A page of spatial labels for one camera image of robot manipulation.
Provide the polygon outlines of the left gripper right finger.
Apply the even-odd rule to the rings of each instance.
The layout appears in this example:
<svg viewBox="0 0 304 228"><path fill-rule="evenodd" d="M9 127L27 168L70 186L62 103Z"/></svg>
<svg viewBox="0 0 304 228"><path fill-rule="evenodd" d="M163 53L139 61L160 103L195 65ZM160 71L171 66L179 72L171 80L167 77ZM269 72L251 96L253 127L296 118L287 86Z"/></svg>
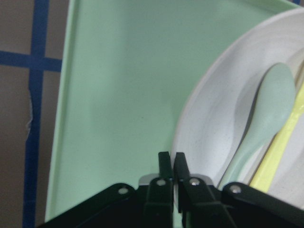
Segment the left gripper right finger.
<svg viewBox="0 0 304 228"><path fill-rule="evenodd" d="M208 177L190 174L185 154L176 153L178 211L185 228L302 228L304 211L246 184L216 189Z"/></svg>

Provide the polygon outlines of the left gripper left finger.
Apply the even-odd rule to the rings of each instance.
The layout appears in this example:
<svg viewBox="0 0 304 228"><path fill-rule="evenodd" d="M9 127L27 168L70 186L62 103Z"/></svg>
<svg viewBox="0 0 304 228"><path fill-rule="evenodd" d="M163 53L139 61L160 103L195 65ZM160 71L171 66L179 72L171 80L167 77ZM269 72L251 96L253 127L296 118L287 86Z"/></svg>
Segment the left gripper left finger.
<svg viewBox="0 0 304 228"><path fill-rule="evenodd" d="M141 178L138 189L116 183L45 222L44 228L171 228L173 171L160 152L159 172Z"/></svg>

